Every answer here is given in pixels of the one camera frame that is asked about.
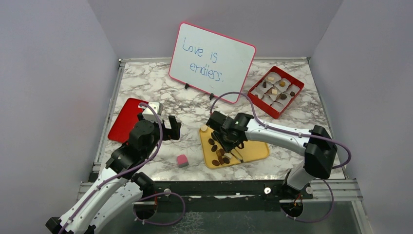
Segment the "red box lid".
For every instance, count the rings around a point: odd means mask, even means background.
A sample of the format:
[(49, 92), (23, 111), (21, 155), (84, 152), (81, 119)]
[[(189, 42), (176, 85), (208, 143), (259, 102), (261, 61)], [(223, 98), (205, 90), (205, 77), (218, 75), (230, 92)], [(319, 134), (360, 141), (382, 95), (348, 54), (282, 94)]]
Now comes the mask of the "red box lid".
[(129, 98), (126, 100), (119, 112), (113, 126), (108, 133), (108, 139), (124, 143), (129, 138), (129, 133), (138, 122), (138, 114), (143, 112), (140, 103), (148, 104), (147, 101)]

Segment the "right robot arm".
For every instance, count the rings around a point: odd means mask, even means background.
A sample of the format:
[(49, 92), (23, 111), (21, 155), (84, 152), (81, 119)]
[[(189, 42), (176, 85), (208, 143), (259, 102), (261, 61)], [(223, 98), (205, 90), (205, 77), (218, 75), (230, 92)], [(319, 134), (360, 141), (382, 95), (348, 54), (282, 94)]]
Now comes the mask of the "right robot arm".
[(238, 113), (234, 118), (214, 111), (206, 122), (224, 151), (229, 153), (247, 141), (264, 142), (295, 152), (303, 157), (299, 166), (287, 173), (281, 192), (294, 198), (313, 179), (328, 179), (333, 169), (337, 146), (326, 129), (294, 129), (265, 122), (253, 115)]

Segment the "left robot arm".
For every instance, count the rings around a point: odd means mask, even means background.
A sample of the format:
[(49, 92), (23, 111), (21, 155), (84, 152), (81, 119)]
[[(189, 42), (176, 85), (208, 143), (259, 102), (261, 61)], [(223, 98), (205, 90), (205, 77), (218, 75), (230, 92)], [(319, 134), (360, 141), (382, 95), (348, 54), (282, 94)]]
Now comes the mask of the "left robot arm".
[(53, 234), (97, 234), (122, 209), (154, 194), (153, 180), (138, 172), (159, 151), (162, 141), (178, 140), (182, 124), (169, 116), (166, 128), (158, 117), (138, 115), (128, 139), (106, 162), (106, 167), (81, 199), (60, 217), (45, 224)]

